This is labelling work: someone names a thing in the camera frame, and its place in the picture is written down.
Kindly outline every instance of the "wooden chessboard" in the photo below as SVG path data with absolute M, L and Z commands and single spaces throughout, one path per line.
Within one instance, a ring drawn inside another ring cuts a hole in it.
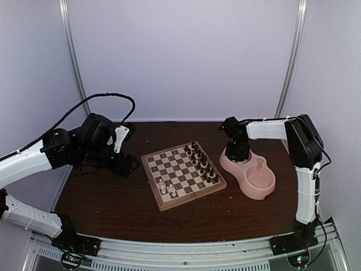
M 206 160 L 201 160 L 202 156 L 199 156 L 192 145 L 198 146 L 198 149 L 205 154 Z M 191 160 L 192 154 L 195 156 L 193 159 L 195 163 Z M 227 186 L 227 182 L 198 142 L 144 155 L 141 160 L 160 211 L 212 194 Z M 211 169 L 214 169 L 212 176 L 210 172 L 205 172 L 208 164 Z M 205 176 L 201 173 L 201 169 L 204 170 Z M 171 184 L 175 193 L 169 191 Z M 164 194 L 161 192 L 162 185 L 166 187 Z

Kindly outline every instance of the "wooden table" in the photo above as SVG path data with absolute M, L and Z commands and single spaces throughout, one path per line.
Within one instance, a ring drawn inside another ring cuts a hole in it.
M 224 171 L 219 156 L 229 140 L 220 123 L 136 123 L 137 132 L 124 151 L 138 158 L 197 140 L 228 182 L 227 188 L 160 212 L 141 167 L 129 178 L 106 170 L 67 181 L 56 207 L 72 218 L 79 233 L 144 242 L 232 241 L 293 231 L 297 179 L 280 141 L 251 141 L 267 159 L 276 189 L 265 200 L 245 196 L 236 179 Z

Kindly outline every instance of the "robotic arm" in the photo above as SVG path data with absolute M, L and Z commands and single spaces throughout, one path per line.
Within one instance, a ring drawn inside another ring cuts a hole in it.
M 140 164 L 121 151 L 123 142 L 134 134 L 135 127 L 116 125 L 91 113 L 71 131 L 55 129 L 32 147 L 7 155 L 0 163 L 0 220 L 21 225 L 52 238 L 65 250 L 86 246 L 87 254 L 96 255 L 100 240 L 77 235 L 68 216 L 46 213 L 28 206 L 6 193 L 5 186 L 36 172 L 72 165 L 104 168 L 121 177 L 129 176 Z
M 287 141 L 289 157 L 297 172 L 298 208 L 294 234 L 287 240 L 274 238 L 272 247 L 276 248 L 274 254 L 277 255 L 295 250 L 295 247 L 304 248 L 306 244 L 315 244 L 323 143 L 309 116 L 241 122 L 235 117 L 229 117 L 222 123 L 220 130 L 233 138 L 233 141 L 227 144 L 226 156 L 231 161 L 240 163 L 249 159 L 250 139 Z

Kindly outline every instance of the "black cable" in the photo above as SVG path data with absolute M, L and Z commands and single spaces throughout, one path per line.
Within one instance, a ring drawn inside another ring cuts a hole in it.
M 120 125 L 122 125 L 124 123 L 124 121 L 126 121 L 128 119 L 128 117 L 130 117 L 130 115 L 134 112 L 135 110 L 135 102 L 133 100 L 132 97 L 129 97 L 127 95 L 123 95 L 120 93 L 97 93 L 97 94 L 93 94 L 87 98 L 85 98 L 84 100 L 80 101 L 79 103 L 77 103 L 75 106 L 73 106 L 67 113 L 65 113 L 65 115 L 57 122 L 55 123 L 48 131 L 46 131 L 45 133 L 43 133 L 40 137 L 38 137 L 37 139 L 31 141 L 29 144 L 27 144 L 26 146 L 22 147 L 21 149 L 19 149 L 18 151 L 14 151 L 10 154 L 7 154 L 3 157 L 0 158 L 0 161 L 3 161 L 7 158 L 10 158 L 28 148 L 30 148 L 31 146 L 35 145 L 37 142 L 39 142 L 40 140 L 42 140 L 46 135 L 48 135 L 49 133 L 51 133 L 60 123 L 62 123 L 75 109 L 77 109 L 79 106 L 81 106 L 83 103 L 87 102 L 90 99 L 93 98 L 97 98 L 97 97 L 109 97 L 109 96 L 114 96 L 114 97 L 120 97 L 123 99 L 127 99 L 131 102 L 132 107 L 131 110 L 129 111 L 129 113 L 124 117 L 124 119 L 121 121 Z
M 327 233 L 326 233 L 326 230 L 325 230 L 325 227 L 323 226 L 323 223 L 322 223 L 322 220 L 321 220 L 321 217 L 319 216 L 319 214 L 317 214 L 317 218 L 318 218 L 318 221 L 320 222 L 320 226 L 323 230 L 323 233 L 325 234 L 325 242 L 323 243 L 323 246 L 320 250 L 320 252 L 318 253 L 318 255 L 316 256 L 316 258 L 314 258 L 312 260 L 312 262 L 308 263 L 307 264 L 307 267 L 310 266 L 311 264 L 313 264 L 317 259 L 318 257 L 322 254 L 322 252 L 324 251 L 325 247 L 326 247 L 326 243 L 327 243 Z

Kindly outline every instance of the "pink plastic tray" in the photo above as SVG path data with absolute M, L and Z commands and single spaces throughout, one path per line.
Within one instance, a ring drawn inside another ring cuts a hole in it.
M 238 180 L 242 192 L 251 199 L 262 200 L 275 190 L 276 177 L 267 166 L 264 157 L 250 151 L 250 160 L 246 163 L 232 162 L 223 150 L 219 162 Z

